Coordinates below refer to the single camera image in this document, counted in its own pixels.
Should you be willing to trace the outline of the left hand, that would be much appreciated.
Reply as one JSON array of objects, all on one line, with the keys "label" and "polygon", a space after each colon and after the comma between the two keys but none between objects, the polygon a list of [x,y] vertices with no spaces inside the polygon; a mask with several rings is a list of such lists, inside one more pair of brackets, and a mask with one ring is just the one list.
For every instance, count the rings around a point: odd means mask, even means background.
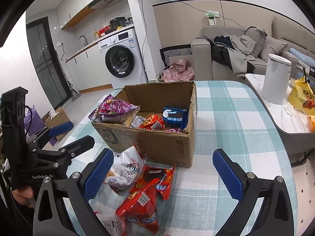
[{"label": "left hand", "polygon": [[20,205],[28,206],[30,208],[33,207],[29,200],[34,197],[34,191],[30,186],[23,186],[19,189],[16,189],[12,191],[12,195]]}]

